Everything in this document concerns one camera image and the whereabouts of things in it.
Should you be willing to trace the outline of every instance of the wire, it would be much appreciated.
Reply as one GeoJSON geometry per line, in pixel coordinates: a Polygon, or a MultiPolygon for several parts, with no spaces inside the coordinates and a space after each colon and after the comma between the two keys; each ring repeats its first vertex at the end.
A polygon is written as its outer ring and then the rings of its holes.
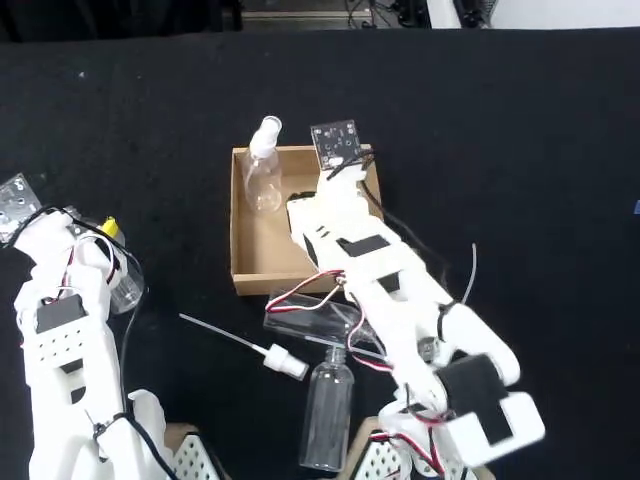
{"type": "Polygon", "coordinates": [[[173,472],[173,469],[167,464],[164,458],[162,458],[162,455],[160,455],[160,452],[158,451],[158,447],[156,447],[156,444],[153,442],[151,436],[149,436],[149,433],[144,429],[144,427],[140,425],[135,418],[133,418],[133,415],[124,415],[123,418],[127,419],[127,422],[129,422],[133,429],[138,432],[138,435],[140,435],[142,440],[144,440],[144,443],[147,444],[147,448],[149,448],[151,455],[160,468],[164,470],[164,473],[166,473],[171,480],[178,480],[177,475],[173,472]]]}
{"type": "Polygon", "coordinates": [[[364,0],[358,0],[358,2],[356,2],[356,4],[353,6],[353,8],[351,10],[349,10],[348,1],[349,0],[345,0],[345,2],[344,2],[345,9],[347,10],[347,13],[348,13],[348,15],[347,15],[347,27],[348,28],[358,28],[358,26],[353,21],[353,14],[357,10],[357,8],[362,4],[362,2],[364,0]]]}
{"type": "Polygon", "coordinates": [[[431,453],[431,460],[433,460],[434,465],[436,466],[436,470],[439,470],[444,473],[444,467],[442,463],[440,463],[440,459],[438,458],[438,451],[436,450],[436,442],[433,440],[433,428],[429,428],[429,452],[431,453]]]}
{"type": "Polygon", "coordinates": [[[50,205],[47,205],[47,206],[41,207],[38,210],[36,210],[35,212],[33,212],[26,220],[24,220],[18,226],[18,228],[15,229],[15,231],[11,235],[11,238],[9,239],[9,241],[7,243],[5,243],[2,246],[2,248],[11,248],[11,247],[13,247],[16,244],[16,242],[18,241],[18,238],[20,237],[20,235],[22,235],[22,232],[24,232],[29,225],[31,225],[33,222],[35,222],[40,217],[40,215],[42,215],[43,213],[47,213],[50,210],[60,210],[60,209],[58,209],[56,207],[52,207],[50,205]]]}
{"type": "Polygon", "coordinates": [[[407,412],[409,412],[416,420],[424,423],[425,425],[428,425],[429,427],[432,427],[434,425],[441,425],[443,423],[441,419],[423,417],[417,411],[415,411],[413,405],[411,404],[411,390],[409,389],[408,383],[404,384],[404,389],[407,393],[407,412]]]}
{"type": "Polygon", "coordinates": [[[369,368],[371,368],[372,370],[375,370],[377,372],[384,372],[384,373],[390,373],[393,371],[393,368],[388,365],[387,363],[376,363],[376,362],[371,362],[369,360],[365,360],[364,358],[360,358],[357,355],[354,355],[354,349],[353,349],[353,345],[352,345],[352,341],[353,341],[353,336],[355,335],[355,333],[362,328],[362,326],[364,325],[364,322],[366,321],[366,317],[365,317],[365,313],[364,310],[362,309],[362,307],[360,307],[360,303],[358,302],[358,300],[354,297],[354,300],[356,301],[356,304],[358,305],[358,308],[360,309],[360,320],[358,321],[358,323],[356,323],[353,328],[349,331],[349,333],[347,334],[347,351],[349,353],[351,353],[351,356],[353,357],[353,359],[362,364],[365,365],[369,368]]]}
{"type": "Polygon", "coordinates": [[[473,283],[476,280],[476,270],[478,269],[478,252],[476,249],[476,244],[471,244],[471,251],[473,252],[473,261],[471,266],[471,276],[469,277],[469,283],[467,284],[467,289],[464,292],[464,296],[460,303],[467,303],[467,299],[469,298],[469,294],[471,293],[471,288],[473,288],[473,283]]]}
{"type": "Polygon", "coordinates": [[[402,228],[405,233],[407,234],[407,236],[411,239],[411,241],[418,246],[418,248],[420,248],[421,250],[423,250],[424,252],[428,253],[429,255],[435,257],[436,259],[438,259],[441,264],[442,264],[442,269],[443,269],[443,276],[446,273],[446,271],[449,269],[450,265],[449,262],[447,262],[444,257],[442,255],[440,255],[438,252],[436,252],[435,250],[433,250],[432,248],[427,247],[422,240],[420,240],[420,238],[413,232],[413,230],[411,230],[411,228],[409,228],[409,226],[404,223],[402,220],[400,220],[398,217],[396,217],[395,215],[393,215],[391,212],[389,212],[387,209],[385,209],[382,204],[378,201],[378,199],[373,195],[373,193],[371,193],[371,190],[369,190],[369,187],[367,186],[367,184],[364,181],[360,182],[360,187],[362,188],[362,191],[364,192],[364,194],[366,195],[366,197],[369,199],[369,201],[371,203],[373,203],[373,205],[380,210],[383,215],[388,218],[389,220],[391,220],[393,223],[395,223],[398,227],[402,228]]]}
{"type": "Polygon", "coordinates": [[[134,307],[133,312],[131,313],[131,317],[129,318],[129,323],[127,324],[127,328],[124,331],[124,336],[122,337],[122,344],[120,347],[120,395],[122,396],[122,408],[125,412],[129,413],[131,408],[129,406],[127,391],[124,385],[124,374],[126,372],[126,364],[127,364],[127,348],[129,347],[129,339],[131,338],[131,332],[133,331],[133,326],[136,323],[136,320],[140,316],[140,310],[142,309],[142,303],[147,296],[149,289],[145,287],[140,294],[140,300],[138,300],[138,304],[134,307]]]}
{"type": "Polygon", "coordinates": [[[333,297],[336,293],[338,293],[338,290],[340,290],[342,288],[342,285],[336,285],[336,287],[331,290],[329,292],[329,294],[324,297],[324,299],[322,299],[321,302],[312,305],[310,307],[306,307],[306,306],[302,306],[302,305],[287,305],[285,307],[275,307],[275,306],[271,306],[267,309],[267,312],[269,313],[286,313],[286,312],[297,312],[300,310],[304,310],[307,312],[313,311],[313,310],[319,310],[320,308],[324,307],[327,302],[329,300],[331,300],[331,297],[333,297]]]}
{"type": "Polygon", "coordinates": [[[373,16],[373,12],[376,12],[378,14],[378,16],[382,19],[382,21],[387,24],[387,27],[393,28],[389,20],[387,20],[385,16],[382,15],[382,12],[380,12],[380,10],[378,9],[378,4],[375,4],[373,7],[371,7],[372,16],[373,16]]]}
{"type": "MultiPolygon", "coordinates": [[[[333,169],[333,171],[327,175],[327,181],[331,180],[333,177],[335,177],[337,174],[339,174],[341,171],[343,171],[345,168],[347,168],[350,165],[353,165],[354,163],[356,163],[358,160],[364,158],[364,157],[368,157],[369,155],[373,155],[374,151],[373,150],[360,150],[358,153],[356,153],[353,157],[345,160],[344,162],[342,162],[340,165],[338,165],[336,168],[333,169]]],[[[371,162],[365,162],[363,163],[363,167],[369,166],[371,164],[371,162]]]]}
{"type": "MultiPolygon", "coordinates": [[[[80,237],[78,237],[78,239],[76,240],[76,244],[74,246],[74,249],[77,249],[87,239],[99,240],[99,241],[103,242],[107,246],[107,249],[109,250],[109,274],[107,275],[107,277],[105,279],[105,281],[107,282],[107,285],[108,285],[111,282],[111,280],[113,280],[113,276],[116,273],[116,253],[114,251],[114,246],[103,235],[98,235],[96,233],[91,232],[91,233],[85,233],[85,234],[81,235],[80,237]]],[[[69,261],[69,265],[71,265],[71,261],[73,261],[73,256],[71,257],[71,260],[69,261]]]]}
{"type": "MultiPolygon", "coordinates": [[[[129,250],[124,248],[124,246],[121,245],[117,240],[111,238],[109,235],[107,235],[105,232],[103,232],[99,228],[96,228],[89,223],[83,222],[82,220],[75,218],[70,212],[68,212],[64,208],[54,207],[54,206],[45,206],[38,209],[32,215],[30,215],[29,218],[27,218],[24,222],[20,224],[20,226],[13,232],[13,235],[11,235],[11,238],[9,239],[9,241],[6,244],[4,244],[2,248],[13,247],[18,241],[18,238],[20,237],[20,235],[26,230],[26,228],[29,225],[31,225],[35,220],[37,220],[43,213],[47,213],[51,211],[60,212],[68,215],[71,218],[72,223],[74,223],[75,225],[78,225],[79,227],[84,228],[85,230],[89,230],[93,232],[94,234],[101,237],[104,241],[106,241],[107,243],[110,243],[113,247],[120,250],[122,254],[128,260],[130,260],[133,266],[138,270],[138,273],[140,274],[140,277],[142,279],[142,283],[144,284],[144,277],[142,274],[142,271],[143,271],[142,265],[140,265],[140,262],[138,261],[138,259],[131,252],[129,252],[129,250]]],[[[120,348],[120,394],[122,397],[122,408],[127,413],[129,412],[129,402],[127,401],[127,393],[126,393],[125,384],[124,384],[124,373],[126,371],[125,366],[126,366],[126,360],[127,360],[127,348],[129,345],[129,338],[131,337],[131,331],[133,330],[133,326],[135,325],[135,322],[140,314],[140,310],[147,293],[148,293],[148,288],[146,287],[146,284],[145,284],[145,288],[142,290],[142,293],[140,294],[140,299],[138,300],[138,304],[134,307],[133,312],[131,313],[131,317],[129,319],[127,328],[124,332],[124,336],[122,338],[122,344],[120,348]]]]}
{"type": "Polygon", "coordinates": [[[429,465],[429,467],[431,467],[438,475],[442,476],[444,474],[444,472],[442,471],[442,468],[439,467],[438,464],[436,464],[433,461],[431,456],[424,451],[424,449],[418,444],[418,442],[416,442],[413,438],[411,438],[406,433],[398,432],[393,435],[390,435],[386,432],[374,433],[373,435],[369,436],[369,439],[374,442],[386,442],[388,440],[402,440],[407,445],[409,445],[422,459],[424,459],[424,461],[427,462],[427,465],[429,465]]]}
{"type": "Polygon", "coordinates": [[[288,309],[288,310],[273,310],[273,308],[278,305],[279,303],[282,303],[283,301],[285,301],[287,298],[289,298],[291,295],[293,295],[294,293],[296,293],[298,290],[300,290],[301,288],[309,285],[310,283],[316,281],[319,278],[325,277],[327,275],[334,275],[334,276],[339,276],[342,275],[344,273],[344,270],[326,270],[324,272],[318,272],[312,276],[310,276],[309,278],[307,278],[306,280],[303,280],[302,282],[300,282],[298,285],[296,285],[295,287],[293,287],[291,290],[289,290],[288,292],[283,293],[282,295],[269,300],[269,302],[265,305],[264,309],[267,312],[284,312],[284,311],[296,311],[296,310],[315,310],[317,308],[320,308],[321,306],[323,306],[324,304],[326,304],[326,302],[329,301],[329,299],[335,295],[335,293],[338,291],[338,289],[341,287],[341,285],[338,285],[336,288],[334,288],[329,295],[327,295],[327,297],[324,298],[324,300],[322,300],[321,305],[315,305],[314,307],[303,307],[303,306],[299,306],[299,305],[290,305],[290,306],[286,306],[286,307],[279,307],[282,309],[288,309]]]}

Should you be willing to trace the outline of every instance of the cardboard box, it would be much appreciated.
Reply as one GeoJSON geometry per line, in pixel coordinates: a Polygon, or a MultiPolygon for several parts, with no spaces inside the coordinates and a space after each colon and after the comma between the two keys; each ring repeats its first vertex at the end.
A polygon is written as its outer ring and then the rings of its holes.
{"type": "MultiPolygon", "coordinates": [[[[292,193],[315,191],[320,167],[313,146],[278,147],[282,165],[282,207],[272,214],[255,214],[247,205],[240,160],[247,148],[231,156],[231,277],[238,295],[268,295],[275,288],[290,289],[316,273],[306,253],[291,240],[284,202],[292,193]]],[[[366,184],[380,199],[375,164],[366,184]]],[[[373,205],[369,211],[382,218],[373,205]]],[[[328,292],[332,278],[320,279],[302,292],[328,292]]]]}

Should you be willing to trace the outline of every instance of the white plastic part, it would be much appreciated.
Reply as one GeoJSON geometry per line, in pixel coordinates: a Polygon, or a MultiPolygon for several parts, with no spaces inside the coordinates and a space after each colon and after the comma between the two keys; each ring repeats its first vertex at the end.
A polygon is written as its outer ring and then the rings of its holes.
{"type": "MultiPolygon", "coordinates": [[[[345,296],[358,303],[383,343],[398,386],[404,389],[408,385],[414,401],[433,414],[448,410],[448,394],[434,366],[425,363],[417,351],[418,341],[426,337],[443,339],[439,366],[450,360],[455,349],[469,355],[486,354],[504,385],[516,382],[520,365],[515,354],[471,308],[454,304],[438,321],[441,307],[452,304],[453,298],[429,274],[422,259],[379,218],[369,214],[367,202],[357,195],[358,177],[347,170],[331,180],[321,175],[315,197],[287,202],[291,237],[304,251],[310,250],[309,245],[313,247],[319,271],[344,271],[345,296]],[[371,238],[384,246],[355,256],[345,251],[346,242],[371,238]],[[391,276],[397,280],[393,294],[379,281],[391,276]]],[[[473,415],[473,421],[465,415],[449,422],[460,423],[448,432],[447,440],[444,435],[435,437],[436,444],[440,441],[446,445],[443,461],[481,465],[541,439],[544,426],[533,401],[528,396],[528,403],[512,397],[501,402],[512,426],[512,438],[489,446],[477,417],[473,415]]],[[[379,414],[381,426],[390,433],[406,432],[429,451],[424,425],[411,415],[401,414],[405,407],[406,399],[393,407],[395,411],[385,407],[379,414]]]]}
{"type": "MultiPolygon", "coordinates": [[[[27,227],[16,243],[16,248],[37,263],[32,279],[23,284],[14,302],[24,338],[26,382],[31,389],[34,449],[29,478],[164,480],[166,475],[125,420],[113,423],[97,444],[93,440],[93,424],[108,424],[123,410],[120,374],[113,334],[107,325],[109,288],[101,266],[91,264],[99,251],[93,243],[87,243],[83,248],[86,255],[78,255],[68,267],[66,285],[60,289],[75,244],[67,229],[70,221],[59,212],[45,214],[27,227]],[[60,299],[79,295],[86,315],[39,333],[42,299],[56,299],[60,291],[60,299]],[[67,374],[60,367],[69,364],[79,368],[67,374]],[[99,456],[108,458],[107,462],[102,463],[99,456]]],[[[161,455],[170,459],[163,446],[164,412],[157,398],[146,391],[134,392],[130,398],[134,400],[134,416],[161,455]]]]}
{"type": "Polygon", "coordinates": [[[500,406],[512,437],[489,445],[477,415],[468,413],[434,430],[442,454],[464,465],[478,467],[544,437],[544,424],[528,394],[511,393],[500,400],[500,406]]]}
{"type": "Polygon", "coordinates": [[[276,372],[283,372],[287,375],[295,378],[296,380],[304,379],[309,365],[298,360],[291,355],[286,349],[275,343],[271,345],[271,348],[264,353],[265,367],[269,367],[276,372]]]}
{"type": "Polygon", "coordinates": [[[220,480],[200,437],[189,434],[173,457],[173,472],[180,480],[220,480]]]}
{"type": "Polygon", "coordinates": [[[370,442],[363,452],[353,480],[404,480],[411,473],[411,458],[389,441],[370,442]]]}
{"type": "Polygon", "coordinates": [[[249,150],[254,157],[267,158],[276,148],[278,134],[282,129],[282,122],[278,117],[269,115],[264,117],[262,124],[256,133],[253,134],[249,150]]]}

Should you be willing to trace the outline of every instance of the bottle cap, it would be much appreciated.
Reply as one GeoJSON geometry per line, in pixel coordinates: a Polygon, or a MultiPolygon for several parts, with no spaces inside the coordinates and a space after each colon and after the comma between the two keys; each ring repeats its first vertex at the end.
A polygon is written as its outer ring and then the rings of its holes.
{"type": "Polygon", "coordinates": [[[253,134],[249,150],[258,158],[267,158],[273,153],[278,143],[278,134],[282,129],[282,122],[278,117],[269,115],[264,117],[262,124],[256,133],[253,134]]]}

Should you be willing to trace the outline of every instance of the robotic hand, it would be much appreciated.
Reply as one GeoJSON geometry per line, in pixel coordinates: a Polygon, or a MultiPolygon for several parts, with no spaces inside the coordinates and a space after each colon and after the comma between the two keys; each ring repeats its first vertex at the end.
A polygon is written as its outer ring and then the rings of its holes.
{"type": "MultiPolygon", "coordinates": [[[[67,210],[40,208],[22,176],[0,185],[0,241],[35,262],[14,304],[31,389],[29,477],[176,478],[167,471],[172,454],[164,447],[162,407],[148,391],[121,391],[107,325],[110,310],[122,313],[140,301],[141,272],[126,250],[83,224],[67,210]]],[[[114,223],[102,228],[116,230],[114,223]]]]}
{"type": "Polygon", "coordinates": [[[400,387],[398,400],[379,415],[387,438],[418,452],[437,450],[442,460],[432,466],[439,474],[446,465],[480,466],[540,440],[545,428],[531,397],[506,390],[520,377],[511,349],[369,213],[358,190],[366,152],[355,124],[312,127],[312,136],[320,179],[315,193],[287,202],[291,237],[319,271],[342,272],[361,324],[366,317],[385,347],[387,365],[377,369],[400,387]],[[426,362],[418,345],[434,339],[438,351],[426,362]],[[451,362],[455,350],[467,356],[451,362]]]}

